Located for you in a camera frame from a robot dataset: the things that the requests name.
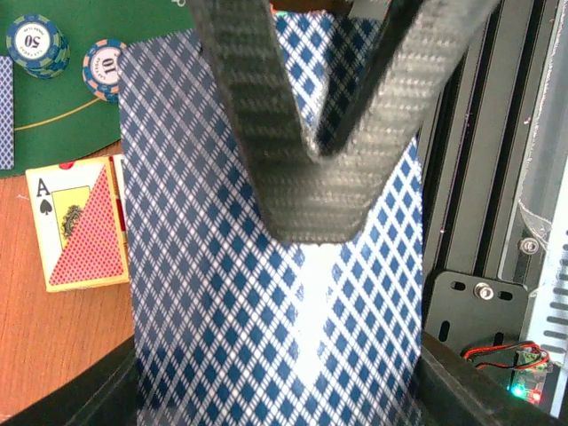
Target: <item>green felt mat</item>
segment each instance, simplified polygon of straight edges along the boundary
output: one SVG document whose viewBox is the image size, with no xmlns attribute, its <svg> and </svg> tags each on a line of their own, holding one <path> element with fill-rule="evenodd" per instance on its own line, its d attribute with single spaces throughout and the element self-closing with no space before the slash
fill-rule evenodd
<svg viewBox="0 0 568 426">
<path fill-rule="evenodd" d="M 187 0 L 178 1 L 183 6 Z M 41 13 L 67 37 L 71 61 L 52 80 L 35 79 L 14 64 L 16 167 L 0 171 L 0 178 L 76 160 L 118 140 L 118 106 L 102 100 L 89 104 L 95 98 L 81 76 L 84 53 L 103 38 L 128 44 L 191 28 L 182 6 L 170 0 L 1 0 L 1 55 L 8 54 L 10 24 L 26 13 Z"/>
</svg>

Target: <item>wooden surface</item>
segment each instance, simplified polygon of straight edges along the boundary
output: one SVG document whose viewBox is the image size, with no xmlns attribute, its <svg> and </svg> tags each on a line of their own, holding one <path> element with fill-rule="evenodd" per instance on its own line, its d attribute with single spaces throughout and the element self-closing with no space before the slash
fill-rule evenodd
<svg viewBox="0 0 568 426">
<path fill-rule="evenodd" d="M 0 179 L 0 422 L 134 332 L 128 285 L 46 293 L 28 197 L 25 177 Z"/>
</svg>

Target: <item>poker chip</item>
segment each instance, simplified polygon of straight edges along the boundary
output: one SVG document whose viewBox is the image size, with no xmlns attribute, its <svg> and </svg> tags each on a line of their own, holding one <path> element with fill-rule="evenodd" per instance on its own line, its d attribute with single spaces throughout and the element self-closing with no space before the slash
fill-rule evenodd
<svg viewBox="0 0 568 426">
<path fill-rule="evenodd" d="M 67 39 L 43 15 L 28 14 L 17 18 L 8 29 L 6 47 L 13 61 L 36 78 L 53 78 L 69 64 Z"/>
<path fill-rule="evenodd" d="M 83 81 L 97 98 L 118 102 L 117 61 L 126 44 L 109 38 L 92 45 L 83 59 Z"/>
</svg>

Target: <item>screw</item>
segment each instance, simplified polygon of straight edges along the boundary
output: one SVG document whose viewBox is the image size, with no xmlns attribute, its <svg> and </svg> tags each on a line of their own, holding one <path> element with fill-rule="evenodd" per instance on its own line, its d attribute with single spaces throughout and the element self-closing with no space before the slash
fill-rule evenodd
<svg viewBox="0 0 568 426">
<path fill-rule="evenodd" d="M 540 244 L 535 238 L 524 238 L 519 243 L 519 249 L 526 255 L 534 255 L 539 251 Z"/>
<path fill-rule="evenodd" d="M 495 292 L 486 282 L 478 283 L 473 289 L 473 294 L 482 300 L 491 300 L 495 296 Z"/>
</svg>

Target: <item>deck of cards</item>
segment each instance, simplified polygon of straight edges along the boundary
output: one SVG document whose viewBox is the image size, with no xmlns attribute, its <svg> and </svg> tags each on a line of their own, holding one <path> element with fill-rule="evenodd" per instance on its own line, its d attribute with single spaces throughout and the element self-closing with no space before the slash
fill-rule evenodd
<svg viewBox="0 0 568 426">
<path fill-rule="evenodd" d="M 122 156 L 32 169 L 26 177 L 47 291 L 128 282 Z"/>
</svg>

